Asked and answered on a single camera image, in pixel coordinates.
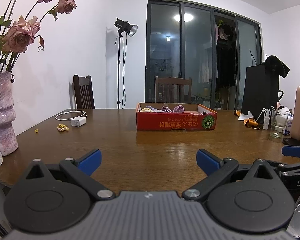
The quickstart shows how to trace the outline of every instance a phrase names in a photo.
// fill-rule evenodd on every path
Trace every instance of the table surface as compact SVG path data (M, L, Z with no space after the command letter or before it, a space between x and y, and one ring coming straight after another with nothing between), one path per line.
M283 156L283 144L270 141L269 131L246 128L233 111L218 111L216 129L202 131L137 131L134 109L85 111L87 123L81 127L61 122L69 126L68 132L59 132L60 121L51 117L18 135L19 148L3 158L0 182L15 184L35 158L46 164L58 163L66 157L79 158L95 148L102 152L102 164L92 177L116 193L177 190L181 194L206 177L196 164L200 148L221 159L232 157L246 164L257 158L300 162Z

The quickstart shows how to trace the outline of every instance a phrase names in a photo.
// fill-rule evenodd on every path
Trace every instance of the phone charger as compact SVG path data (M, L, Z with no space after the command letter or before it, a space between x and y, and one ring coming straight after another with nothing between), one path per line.
M74 119L71 119L71 125L72 126L82 126L86 123L86 118L83 116L75 117Z

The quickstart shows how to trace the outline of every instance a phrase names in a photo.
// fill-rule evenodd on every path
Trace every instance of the chair backrest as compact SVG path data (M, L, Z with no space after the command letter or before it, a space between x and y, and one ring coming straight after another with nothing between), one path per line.
M91 76L73 76L75 101L77 108L94 108Z
M155 101L156 103L188 103L191 104L192 78L158 78L155 76ZM161 97L159 96L159 85L162 85ZM174 85L177 85L177 102L174 102ZM185 97L185 86L189 86L188 95Z

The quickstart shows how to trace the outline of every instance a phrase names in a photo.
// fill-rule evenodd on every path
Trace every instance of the ceramic vase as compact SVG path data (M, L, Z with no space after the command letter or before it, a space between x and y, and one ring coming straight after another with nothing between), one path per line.
M13 110L11 73L0 73L0 152L9 155L18 148L12 121L16 118Z

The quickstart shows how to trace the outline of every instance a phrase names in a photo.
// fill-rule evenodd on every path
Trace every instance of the white wall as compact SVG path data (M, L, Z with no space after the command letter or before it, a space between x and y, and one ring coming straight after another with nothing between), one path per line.
M276 55L289 68L286 78L280 77L284 91L280 103L294 108L296 90L300 86L300 5L271 14L272 38L267 55Z
M270 15L240 0L188 0L223 8L261 23L264 52L268 53L271 33ZM133 37L128 37L128 49L125 66L126 108L135 108L138 102L145 100L146 65L146 11L147 0L113 0L113 9L108 22L106 47L106 106L116 108L116 64L117 46L114 41L118 35L114 27L115 18L138 25Z
M77 8L59 15L57 22L47 15L38 34L45 50L38 52L39 40L22 53L14 66L14 109L12 123L19 134L48 117L75 107L71 83L73 76L91 75L96 108L106 107L106 21L111 0L75 0ZM0 0L0 15L9 0ZM36 0L17 0L13 19L24 17ZM38 4L32 16L39 19L58 0Z

